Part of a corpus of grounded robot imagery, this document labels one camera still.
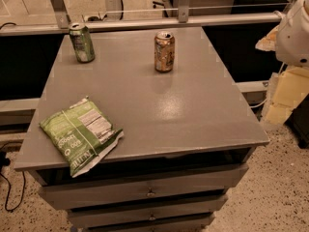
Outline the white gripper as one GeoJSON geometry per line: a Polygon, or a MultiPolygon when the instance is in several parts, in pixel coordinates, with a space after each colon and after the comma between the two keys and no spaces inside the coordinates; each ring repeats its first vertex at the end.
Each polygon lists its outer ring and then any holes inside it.
{"type": "Polygon", "coordinates": [[[267,86],[263,120],[283,125],[309,94],[309,0],[297,0],[275,26],[255,44],[262,51],[274,51],[276,58],[290,65],[273,73],[267,86]]]}

